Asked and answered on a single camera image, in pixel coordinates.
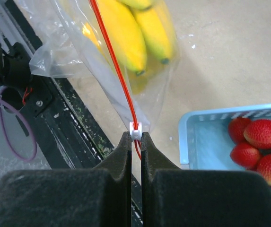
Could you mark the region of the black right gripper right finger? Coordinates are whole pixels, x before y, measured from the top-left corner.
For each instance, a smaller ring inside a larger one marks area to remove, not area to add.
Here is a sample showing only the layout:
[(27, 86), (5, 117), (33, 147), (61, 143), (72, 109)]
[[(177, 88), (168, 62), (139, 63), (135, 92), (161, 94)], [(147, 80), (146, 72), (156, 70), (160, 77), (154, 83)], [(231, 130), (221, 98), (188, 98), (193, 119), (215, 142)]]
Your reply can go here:
[(145, 227), (271, 227), (271, 190), (252, 171), (182, 170), (141, 138)]

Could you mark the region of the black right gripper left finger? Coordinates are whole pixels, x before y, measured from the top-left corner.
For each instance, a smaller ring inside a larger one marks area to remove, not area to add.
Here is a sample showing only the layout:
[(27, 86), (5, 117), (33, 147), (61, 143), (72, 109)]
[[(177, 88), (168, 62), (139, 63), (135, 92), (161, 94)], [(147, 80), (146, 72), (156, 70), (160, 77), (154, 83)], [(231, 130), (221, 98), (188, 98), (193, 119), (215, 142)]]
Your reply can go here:
[(20, 170), (0, 179), (0, 227), (131, 226), (131, 137), (91, 169)]

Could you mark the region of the clear orange-zipper bag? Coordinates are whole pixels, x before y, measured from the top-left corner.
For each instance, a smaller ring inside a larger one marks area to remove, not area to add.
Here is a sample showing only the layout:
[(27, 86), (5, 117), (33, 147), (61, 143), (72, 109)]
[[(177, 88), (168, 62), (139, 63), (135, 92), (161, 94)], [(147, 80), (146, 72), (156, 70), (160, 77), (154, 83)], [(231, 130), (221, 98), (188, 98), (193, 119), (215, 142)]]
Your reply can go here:
[[(176, 55), (169, 64), (161, 64), (149, 54), (147, 70), (137, 76), (118, 62), (97, 0), (26, 0), (22, 7), (43, 41), (30, 61), (31, 72), (50, 78), (69, 78), (82, 77), (90, 71), (129, 128), (139, 150), (142, 133), (155, 126), (164, 92), (179, 60), (177, 37)], [(87, 55), (82, 22), (88, 22), (96, 30), (113, 70), (92, 54)]]

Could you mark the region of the yellow banana bunch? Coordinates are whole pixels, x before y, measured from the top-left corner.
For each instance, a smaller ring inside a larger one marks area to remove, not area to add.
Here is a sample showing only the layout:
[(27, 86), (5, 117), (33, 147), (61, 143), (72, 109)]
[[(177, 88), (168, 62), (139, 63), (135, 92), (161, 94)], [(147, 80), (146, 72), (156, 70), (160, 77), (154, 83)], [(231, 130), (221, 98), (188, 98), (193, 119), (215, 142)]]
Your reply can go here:
[(148, 55), (167, 65), (176, 55), (176, 36), (163, 0), (98, 0), (107, 35), (118, 62), (139, 76)]

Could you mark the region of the light blue plastic basket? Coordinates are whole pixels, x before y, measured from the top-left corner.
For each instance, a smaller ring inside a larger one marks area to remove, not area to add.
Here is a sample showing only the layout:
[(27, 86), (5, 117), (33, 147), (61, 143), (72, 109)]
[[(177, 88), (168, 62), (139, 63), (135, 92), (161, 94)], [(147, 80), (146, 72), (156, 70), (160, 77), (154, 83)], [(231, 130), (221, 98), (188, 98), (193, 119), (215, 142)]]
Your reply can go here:
[(243, 170), (230, 159), (234, 142), (228, 134), (231, 120), (270, 119), (271, 104), (191, 111), (178, 123), (179, 154), (182, 169)]

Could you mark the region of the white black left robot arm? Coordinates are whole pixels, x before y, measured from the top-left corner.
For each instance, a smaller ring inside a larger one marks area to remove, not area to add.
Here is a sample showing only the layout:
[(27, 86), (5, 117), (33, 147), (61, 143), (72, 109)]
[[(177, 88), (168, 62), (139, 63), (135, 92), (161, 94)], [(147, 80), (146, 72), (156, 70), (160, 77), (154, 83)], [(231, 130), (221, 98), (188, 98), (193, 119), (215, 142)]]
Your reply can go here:
[(9, 51), (6, 52), (0, 43), (0, 87), (6, 86), (17, 90), (23, 95), (23, 102), (26, 102), (33, 92), (30, 57), (21, 43), (16, 42), (12, 45), (6, 37), (2, 38)]

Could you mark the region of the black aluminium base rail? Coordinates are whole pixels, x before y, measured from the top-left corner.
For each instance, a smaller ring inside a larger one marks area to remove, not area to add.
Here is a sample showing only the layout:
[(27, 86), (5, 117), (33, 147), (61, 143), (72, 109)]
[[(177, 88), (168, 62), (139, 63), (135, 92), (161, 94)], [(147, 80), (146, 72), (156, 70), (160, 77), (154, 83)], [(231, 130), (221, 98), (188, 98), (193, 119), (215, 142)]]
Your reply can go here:
[[(8, 52), (9, 48), (3, 41), (3, 36), (17, 35), (17, 26), (26, 24), (16, 4), (11, 1), (0, 1), (0, 43)], [(30, 56), (29, 44), (19, 40)], [(60, 92), (59, 85), (52, 79), (44, 79), (33, 75), (31, 86), (33, 92), (29, 95), (20, 110), (13, 106), (14, 98), (0, 94), (0, 105), (16, 112), (20, 122), (28, 130), (36, 149), (40, 148), (49, 162), (51, 169), (91, 169), (101, 163), (106, 157), (101, 149), (87, 134), (84, 125), (76, 115), (71, 105)], [(10, 88), (1, 86), (1, 92)], [(140, 185), (131, 175), (131, 189), (140, 190)], [(142, 226), (140, 205), (131, 197), (131, 227)]]

